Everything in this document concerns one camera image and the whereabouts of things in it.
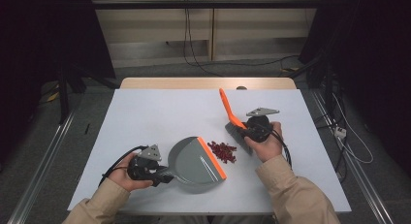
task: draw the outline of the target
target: forearm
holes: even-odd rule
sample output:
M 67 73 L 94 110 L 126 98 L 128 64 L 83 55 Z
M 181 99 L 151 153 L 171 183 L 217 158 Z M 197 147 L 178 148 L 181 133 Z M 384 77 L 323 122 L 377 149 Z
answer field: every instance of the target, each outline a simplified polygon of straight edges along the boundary
M 339 223 L 327 196 L 308 179 L 296 177 L 282 155 L 264 163 L 257 174 L 280 223 Z
M 106 178 L 93 197 L 78 203 L 63 223 L 113 223 L 129 196 L 128 191 Z

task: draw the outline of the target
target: person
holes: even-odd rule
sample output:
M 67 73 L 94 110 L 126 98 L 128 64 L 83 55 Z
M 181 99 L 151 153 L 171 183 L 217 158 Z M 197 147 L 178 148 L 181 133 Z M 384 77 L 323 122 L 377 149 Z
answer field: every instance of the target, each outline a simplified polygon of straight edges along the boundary
M 271 125 L 282 138 L 281 123 Z M 339 223 L 330 200 L 320 188 L 307 178 L 294 175 L 282 155 L 279 140 L 273 136 L 262 143 L 248 137 L 244 140 L 263 162 L 256 173 L 269 192 L 273 217 L 278 223 Z M 129 154 L 118 167 L 127 167 L 133 156 Z M 63 223 L 114 223 L 117 211 L 125 205 L 130 192 L 151 184 L 150 180 L 130 179 L 125 170 L 114 170 L 92 198 L 79 202 Z

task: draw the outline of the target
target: white tabletop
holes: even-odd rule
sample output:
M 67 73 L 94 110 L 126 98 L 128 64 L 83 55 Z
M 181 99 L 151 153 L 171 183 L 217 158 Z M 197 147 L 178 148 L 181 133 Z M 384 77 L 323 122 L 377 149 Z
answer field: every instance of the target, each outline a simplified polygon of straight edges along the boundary
M 331 200 L 335 211 L 350 211 L 345 194 L 332 168 L 299 90 L 226 90 L 233 113 L 242 121 L 256 108 L 280 110 L 269 115 L 282 123 L 285 143 L 297 176 L 317 184 Z M 237 145 L 224 126 L 228 118 L 218 89 L 209 90 L 116 90 L 103 126 L 88 159 L 69 209 L 90 198 L 104 173 L 127 150 L 138 145 L 158 144 L 163 160 L 178 141 L 203 137 L 208 143 Z M 221 167 L 227 179 L 205 187 L 189 187 L 174 179 L 132 192 L 121 210 L 133 214 L 268 214 L 271 204 L 254 170 L 261 165 L 255 154 L 241 147 L 235 164 Z

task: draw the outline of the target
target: pile of red beans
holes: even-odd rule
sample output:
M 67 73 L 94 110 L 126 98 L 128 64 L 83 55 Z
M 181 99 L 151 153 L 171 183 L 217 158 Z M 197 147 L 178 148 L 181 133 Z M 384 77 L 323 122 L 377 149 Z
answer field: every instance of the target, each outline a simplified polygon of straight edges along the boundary
M 233 155 L 233 151 L 237 150 L 236 147 L 224 143 L 217 144 L 215 141 L 207 143 L 207 145 L 211 148 L 215 156 L 225 164 L 227 164 L 227 161 L 232 163 L 237 161 L 236 157 Z

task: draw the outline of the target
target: gray dustpan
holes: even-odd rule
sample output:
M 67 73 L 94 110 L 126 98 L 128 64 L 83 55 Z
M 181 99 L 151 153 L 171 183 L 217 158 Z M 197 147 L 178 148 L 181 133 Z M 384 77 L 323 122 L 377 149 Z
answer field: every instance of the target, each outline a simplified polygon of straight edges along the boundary
M 174 176 L 189 185 L 212 184 L 226 178 L 211 150 L 200 137 L 189 137 L 178 142 L 170 151 L 169 167 L 156 174 Z

